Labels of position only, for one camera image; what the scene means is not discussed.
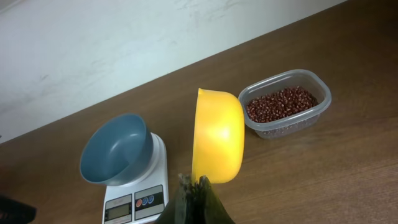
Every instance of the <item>clear plastic container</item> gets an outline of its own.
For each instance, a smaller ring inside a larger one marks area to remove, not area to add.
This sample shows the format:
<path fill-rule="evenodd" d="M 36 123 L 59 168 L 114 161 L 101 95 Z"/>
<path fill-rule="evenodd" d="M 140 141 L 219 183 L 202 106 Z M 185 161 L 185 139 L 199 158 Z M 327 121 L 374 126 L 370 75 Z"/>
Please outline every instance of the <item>clear plastic container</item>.
<path fill-rule="evenodd" d="M 319 102 L 318 105 L 303 112 L 268 123 L 257 123 L 250 120 L 246 111 L 249 101 L 283 88 L 301 86 L 308 90 Z M 244 122 L 264 139 L 272 139 L 300 131 L 315 124 L 322 112 L 331 103 L 331 94 L 325 83 L 316 74 L 308 70 L 296 69 L 266 78 L 245 88 L 239 94 L 239 101 L 244 111 Z"/>

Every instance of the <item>scale button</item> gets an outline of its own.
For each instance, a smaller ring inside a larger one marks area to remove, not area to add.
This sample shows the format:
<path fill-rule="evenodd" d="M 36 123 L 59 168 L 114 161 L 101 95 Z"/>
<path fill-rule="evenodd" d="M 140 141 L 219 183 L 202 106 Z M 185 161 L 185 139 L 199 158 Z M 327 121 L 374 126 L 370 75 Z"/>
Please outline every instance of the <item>scale button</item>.
<path fill-rule="evenodd" d="M 146 198 L 144 198 L 143 200 L 142 200 L 142 205 L 146 205 L 148 203 L 148 198 L 146 197 Z"/>
<path fill-rule="evenodd" d="M 142 204 L 142 200 L 141 199 L 139 199 L 138 201 L 137 201 L 137 203 L 136 203 L 136 207 L 138 208 L 138 207 L 140 207 L 141 206 L 141 204 Z"/>
<path fill-rule="evenodd" d="M 148 203 L 154 202 L 155 197 L 153 195 L 149 196 Z"/>

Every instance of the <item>teal plastic bowl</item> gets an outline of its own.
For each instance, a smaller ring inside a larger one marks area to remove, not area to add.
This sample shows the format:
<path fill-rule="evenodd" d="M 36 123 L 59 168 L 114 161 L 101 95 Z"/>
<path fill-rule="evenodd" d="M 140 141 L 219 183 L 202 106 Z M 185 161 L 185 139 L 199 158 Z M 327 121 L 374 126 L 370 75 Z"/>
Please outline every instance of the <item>teal plastic bowl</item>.
<path fill-rule="evenodd" d="M 136 114 L 113 118 L 94 133 L 83 150 L 80 174 L 90 183 L 119 186 L 138 178 L 148 166 L 154 143 Z"/>

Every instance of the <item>wall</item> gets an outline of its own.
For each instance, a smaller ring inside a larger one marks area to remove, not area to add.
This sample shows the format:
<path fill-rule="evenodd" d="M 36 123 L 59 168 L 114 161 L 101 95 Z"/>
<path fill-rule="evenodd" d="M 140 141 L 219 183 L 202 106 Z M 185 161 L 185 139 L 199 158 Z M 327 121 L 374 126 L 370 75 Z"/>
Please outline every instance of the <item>wall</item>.
<path fill-rule="evenodd" d="M 0 142 L 343 1 L 21 1 L 0 12 Z"/>

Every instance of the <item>yellow bowl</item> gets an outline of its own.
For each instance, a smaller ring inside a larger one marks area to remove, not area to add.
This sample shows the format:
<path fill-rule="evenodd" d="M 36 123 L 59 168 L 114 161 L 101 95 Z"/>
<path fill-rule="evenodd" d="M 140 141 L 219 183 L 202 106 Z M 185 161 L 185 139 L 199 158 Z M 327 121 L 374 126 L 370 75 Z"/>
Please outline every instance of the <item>yellow bowl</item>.
<path fill-rule="evenodd" d="M 239 100 L 222 91 L 198 91 L 193 137 L 192 179 L 207 176 L 225 183 L 239 172 L 244 147 L 244 116 Z"/>

